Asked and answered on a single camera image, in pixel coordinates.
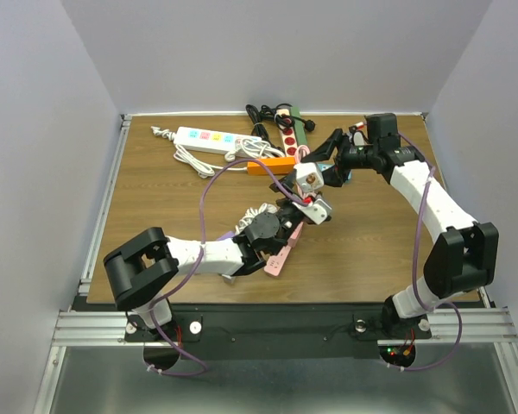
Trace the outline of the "white cube socket adapter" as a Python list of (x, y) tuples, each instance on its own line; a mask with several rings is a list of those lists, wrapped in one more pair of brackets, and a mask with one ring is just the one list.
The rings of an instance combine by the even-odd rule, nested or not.
[(294, 166), (295, 183), (303, 193), (315, 192), (324, 186), (322, 172), (314, 162)]

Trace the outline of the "pink power strip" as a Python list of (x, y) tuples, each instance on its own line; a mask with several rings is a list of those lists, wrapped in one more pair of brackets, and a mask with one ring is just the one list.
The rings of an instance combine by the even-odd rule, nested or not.
[(263, 268), (263, 271), (270, 277), (279, 277), (286, 263), (288, 256), (290, 255), (291, 250), (296, 246), (297, 241), (300, 238), (301, 232), (303, 229), (303, 224), (301, 223), (295, 231), (291, 234), (287, 241), (287, 245), (283, 247), (280, 252), (276, 255), (271, 255), (266, 263), (266, 266)]

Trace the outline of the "purple power strip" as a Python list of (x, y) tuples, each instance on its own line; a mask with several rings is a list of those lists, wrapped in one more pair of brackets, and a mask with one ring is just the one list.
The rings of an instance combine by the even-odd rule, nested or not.
[(218, 238), (218, 241), (223, 241), (223, 240), (227, 240), (227, 239), (230, 239), (234, 236), (234, 232), (233, 231), (228, 231), (227, 233), (221, 235), (219, 238)]

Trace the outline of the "white usb charger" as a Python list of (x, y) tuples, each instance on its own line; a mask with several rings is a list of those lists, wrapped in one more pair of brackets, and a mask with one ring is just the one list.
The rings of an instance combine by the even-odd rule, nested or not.
[(235, 276), (231, 276), (231, 275), (227, 275), (227, 274), (222, 274), (222, 278), (224, 279), (225, 283), (228, 283), (230, 285), (234, 284), (237, 279)]

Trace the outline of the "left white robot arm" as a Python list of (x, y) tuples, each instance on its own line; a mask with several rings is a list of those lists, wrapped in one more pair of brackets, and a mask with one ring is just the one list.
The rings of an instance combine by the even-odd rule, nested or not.
[(149, 306), (173, 277), (190, 273), (238, 277), (264, 268), (264, 256), (280, 253), (306, 218), (302, 207), (280, 202), (277, 211), (259, 213), (240, 233), (223, 240), (188, 241), (167, 236), (160, 227), (144, 230), (103, 259), (116, 309), (139, 313), (155, 339), (169, 338), (173, 316), (163, 310), (149, 314)]

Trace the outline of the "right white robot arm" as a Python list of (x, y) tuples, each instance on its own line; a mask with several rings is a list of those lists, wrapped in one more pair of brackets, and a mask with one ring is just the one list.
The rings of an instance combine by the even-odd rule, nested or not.
[(499, 232), (466, 213), (434, 178), (435, 168), (403, 138), (393, 113), (372, 114), (347, 133), (335, 129), (303, 164), (333, 160), (325, 185), (340, 187), (351, 171), (370, 169), (383, 176), (418, 215), (433, 247), (423, 267), (412, 268), (411, 284), (384, 302), (382, 331), (400, 336), (411, 320), (446, 300), (491, 284), (495, 277)]

